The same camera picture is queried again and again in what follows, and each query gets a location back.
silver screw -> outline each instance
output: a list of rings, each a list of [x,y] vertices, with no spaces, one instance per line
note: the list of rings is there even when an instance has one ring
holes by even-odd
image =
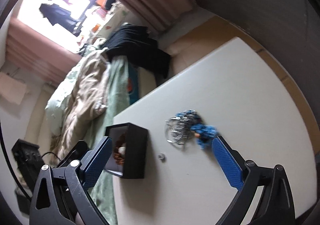
[[[277,169],[278,169],[279,171],[283,171],[283,170],[284,170],[284,167],[283,167],[282,165],[277,165]]]
[[[256,165],[256,163],[253,162],[252,160],[247,160],[245,163],[246,163],[247,166],[249,166],[249,167],[254,167],[254,166]]]
[[[42,170],[42,171],[45,171],[45,170],[48,170],[48,168],[49,168],[48,165],[43,165],[43,166],[41,167],[41,170]]]
[[[164,155],[164,153],[159,154],[159,155],[158,155],[158,158],[159,158],[162,162],[164,162],[164,161],[165,161],[165,155]]]
[[[71,163],[70,163],[70,165],[71,165],[72,167],[77,167],[79,164],[80,164],[80,161],[79,161],[79,160],[72,160]]]

black cable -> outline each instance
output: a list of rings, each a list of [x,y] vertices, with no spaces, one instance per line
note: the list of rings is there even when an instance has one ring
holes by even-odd
[[[14,171],[12,169],[11,163],[10,163],[9,158],[8,158],[7,150],[5,149],[5,145],[4,145],[4,141],[3,141],[1,122],[0,122],[0,144],[1,144],[1,149],[2,149],[2,152],[3,152],[4,159],[5,159],[6,163],[7,163],[7,166],[9,168],[9,171],[10,171],[14,181],[16,182],[16,184],[18,185],[18,187],[22,191],[22,193],[25,195],[25,197],[31,202],[31,197],[25,191],[25,189],[23,188],[23,186],[19,182],[18,178],[16,177],[16,174],[14,173]]]
[[[58,158],[58,156],[55,154],[55,153],[53,153],[53,152],[46,152],[46,153],[44,153],[41,157],[44,157],[45,155],[47,155],[47,154],[52,154],[52,155],[54,155],[57,159],[59,159],[59,161],[61,162],[61,159],[60,158]]]

tan floor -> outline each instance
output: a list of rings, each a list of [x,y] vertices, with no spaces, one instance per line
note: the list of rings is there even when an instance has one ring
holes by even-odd
[[[296,83],[264,47],[228,21],[214,16],[169,45],[166,52],[172,55],[173,73],[178,74],[234,37],[241,38],[256,51],[281,80],[305,122],[314,153],[319,152],[319,127],[309,104]]]

metal chain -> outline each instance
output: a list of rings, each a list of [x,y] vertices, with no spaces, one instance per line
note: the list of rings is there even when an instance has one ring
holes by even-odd
[[[177,145],[184,145],[188,139],[194,137],[194,133],[190,130],[191,126],[201,123],[202,120],[195,110],[185,110],[176,116],[166,120],[167,141]]]

crumpled blanket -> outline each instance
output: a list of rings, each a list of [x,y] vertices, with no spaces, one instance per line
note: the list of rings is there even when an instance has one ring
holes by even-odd
[[[110,63],[105,50],[91,52],[81,66],[64,114],[62,135],[51,140],[50,150],[60,159],[84,138],[91,121],[108,107]],[[54,156],[51,158],[53,165],[58,161]]]

